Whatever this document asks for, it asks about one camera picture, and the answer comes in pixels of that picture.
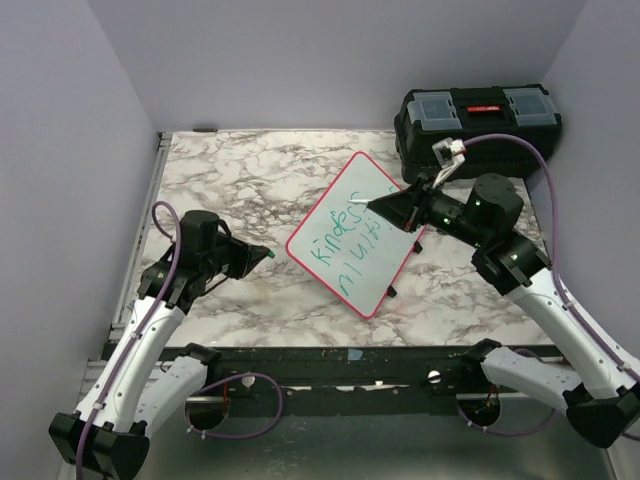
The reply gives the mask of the pink framed whiteboard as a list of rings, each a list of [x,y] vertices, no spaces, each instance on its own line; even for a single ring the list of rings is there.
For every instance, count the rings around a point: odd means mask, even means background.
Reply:
[[[341,298],[370,318],[388,296],[422,229],[406,233],[365,205],[400,186],[366,153],[355,153],[331,181],[285,244],[287,254]]]

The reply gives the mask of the green capped whiteboard marker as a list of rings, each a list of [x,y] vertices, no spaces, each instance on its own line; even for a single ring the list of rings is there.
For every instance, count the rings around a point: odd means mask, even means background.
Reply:
[[[359,198],[354,198],[354,199],[349,199],[348,202],[350,204],[356,204],[356,205],[367,205],[371,200],[369,199],[359,199]]]

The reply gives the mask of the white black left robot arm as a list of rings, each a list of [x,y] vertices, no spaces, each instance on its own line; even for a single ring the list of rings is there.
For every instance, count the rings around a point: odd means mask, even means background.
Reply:
[[[222,282],[245,278],[273,257],[266,246],[234,237],[224,220],[205,210],[178,215],[165,201],[174,230],[168,250],[142,274],[124,333],[94,385],[71,413],[58,413],[49,435],[62,459],[104,479],[133,479],[148,455],[152,436],[197,392],[214,393],[222,380],[217,351],[191,343],[169,370],[151,374],[167,342],[194,302]]]

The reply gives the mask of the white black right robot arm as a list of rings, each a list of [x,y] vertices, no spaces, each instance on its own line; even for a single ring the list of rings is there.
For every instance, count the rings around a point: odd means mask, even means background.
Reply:
[[[516,229],[523,205],[509,179],[484,174],[466,202],[421,178],[366,207],[402,231],[430,226],[474,247],[476,272],[533,319],[569,363],[544,363],[483,340],[463,357],[467,389],[493,384],[519,391],[564,414],[591,445],[608,448],[639,418],[639,362],[597,327],[555,281],[549,257]]]

